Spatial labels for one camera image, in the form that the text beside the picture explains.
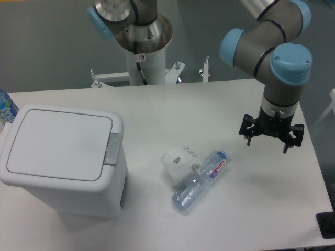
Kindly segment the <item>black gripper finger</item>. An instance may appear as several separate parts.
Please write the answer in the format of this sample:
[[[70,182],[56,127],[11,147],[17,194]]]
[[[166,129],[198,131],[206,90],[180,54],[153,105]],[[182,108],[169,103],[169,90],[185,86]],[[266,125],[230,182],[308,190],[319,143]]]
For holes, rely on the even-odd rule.
[[[251,139],[262,134],[262,128],[259,125],[258,119],[253,118],[249,114],[245,114],[239,130],[239,135],[247,140],[247,146],[250,146]]]
[[[304,136],[304,124],[290,125],[287,132],[282,136],[284,143],[283,153],[286,154],[289,148],[301,147]]]

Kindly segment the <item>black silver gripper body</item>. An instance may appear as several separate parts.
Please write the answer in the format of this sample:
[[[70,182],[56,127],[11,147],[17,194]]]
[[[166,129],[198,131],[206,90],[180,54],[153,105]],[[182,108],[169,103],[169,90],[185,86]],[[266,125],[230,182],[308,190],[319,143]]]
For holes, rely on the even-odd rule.
[[[291,131],[291,121],[297,105],[298,103],[280,106],[271,103],[263,96],[257,121],[262,133],[276,138],[285,138]]]

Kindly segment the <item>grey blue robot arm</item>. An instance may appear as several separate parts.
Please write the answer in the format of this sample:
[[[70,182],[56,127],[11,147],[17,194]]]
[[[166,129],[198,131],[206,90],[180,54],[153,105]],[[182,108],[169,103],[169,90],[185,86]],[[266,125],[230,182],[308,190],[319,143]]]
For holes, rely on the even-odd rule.
[[[280,139],[286,149],[299,147],[304,125],[292,125],[292,119],[312,55],[292,40],[309,26],[310,9],[303,1],[243,1],[243,6],[258,25],[251,31],[230,30],[219,54],[262,83],[264,93],[258,117],[244,115],[239,134],[248,141],[266,135]],[[95,1],[87,15],[101,37],[115,38],[124,50],[131,85],[176,83],[165,59],[173,29],[156,1]]]

